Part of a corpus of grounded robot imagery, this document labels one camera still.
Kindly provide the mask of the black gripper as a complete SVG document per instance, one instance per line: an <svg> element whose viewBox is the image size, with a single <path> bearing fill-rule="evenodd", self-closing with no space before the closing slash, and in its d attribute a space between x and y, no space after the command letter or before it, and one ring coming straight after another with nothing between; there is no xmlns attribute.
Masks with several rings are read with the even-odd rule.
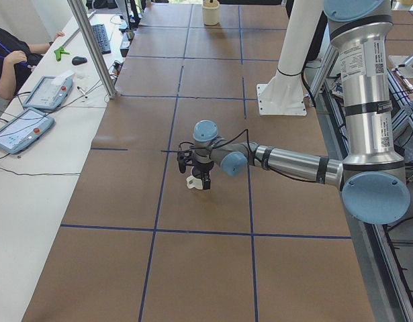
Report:
<svg viewBox="0 0 413 322"><path fill-rule="evenodd" d="M209 190L211 186L210 170L214 167L213 162L202 163L197 160L194 162L194 168L191 173L194 176L202 175L202 189Z"/></svg>

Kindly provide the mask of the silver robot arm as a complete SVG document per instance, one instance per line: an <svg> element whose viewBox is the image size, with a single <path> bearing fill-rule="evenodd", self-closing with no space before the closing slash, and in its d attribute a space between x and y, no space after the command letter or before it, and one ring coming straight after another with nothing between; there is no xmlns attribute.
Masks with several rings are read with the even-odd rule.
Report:
<svg viewBox="0 0 413 322"><path fill-rule="evenodd" d="M257 166L293 180L335 186L353 217L376 225L393 223L408 210L410 193L404 159L393 145L385 63L391 7L387 1L325 1L324 13L330 43L339 54L347 157L338 161L252 141L229 141L220 137L213 121L202 120L193 131L187 186L209 189L214 166L230 176Z"/></svg>

